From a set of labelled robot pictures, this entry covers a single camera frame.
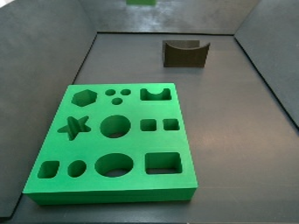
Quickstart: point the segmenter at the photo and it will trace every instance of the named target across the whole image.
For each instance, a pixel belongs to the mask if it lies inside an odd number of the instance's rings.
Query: circular hole
[[[98,160],[95,164],[95,169],[98,173],[108,178],[124,176],[130,173],[132,168],[132,158],[122,153],[107,154]]]
[[[82,160],[78,160],[70,164],[68,174],[71,177],[76,178],[84,173],[86,170],[87,164]]]
[[[110,89],[110,90],[106,92],[107,95],[114,95],[115,93],[116,93],[116,90],[115,90],[115,89]]]
[[[112,104],[119,105],[123,102],[123,100],[120,98],[115,98],[112,100]]]
[[[100,124],[100,132],[108,138],[123,137],[131,129],[131,122],[122,115],[112,115]]]
[[[122,95],[131,95],[131,90],[130,89],[123,89],[120,94]]]

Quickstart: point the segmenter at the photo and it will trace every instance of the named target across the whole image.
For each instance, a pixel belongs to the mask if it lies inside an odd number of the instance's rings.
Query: metal wall panel
[[[98,32],[235,34],[259,0],[158,0],[156,6],[80,1]]]
[[[299,1],[263,0],[236,39],[299,126]]]
[[[78,0],[20,0],[0,9],[0,217],[15,210],[95,35]]]

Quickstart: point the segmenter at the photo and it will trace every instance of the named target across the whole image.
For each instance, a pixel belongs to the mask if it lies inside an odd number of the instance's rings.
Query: gray floor
[[[164,68],[163,40],[211,42],[204,69]],[[298,222],[299,138],[231,36],[102,34],[76,84],[174,82],[200,188],[191,202],[38,206],[11,222]]]

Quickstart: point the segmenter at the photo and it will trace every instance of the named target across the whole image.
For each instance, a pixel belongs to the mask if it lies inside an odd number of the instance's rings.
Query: shape sorter board
[[[70,86],[23,193],[59,205],[190,200],[196,188],[175,85]]]

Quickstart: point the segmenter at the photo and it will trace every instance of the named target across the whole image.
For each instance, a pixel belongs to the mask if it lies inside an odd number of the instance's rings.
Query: star-shaped hole
[[[86,125],[88,119],[88,116],[82,117],[79,120],[75,117],[70,116],[68,125],[66,125],[58,130],[59,133],[68,133],[70,140],[72,141],[80,132],[91,131],[91,128]]]

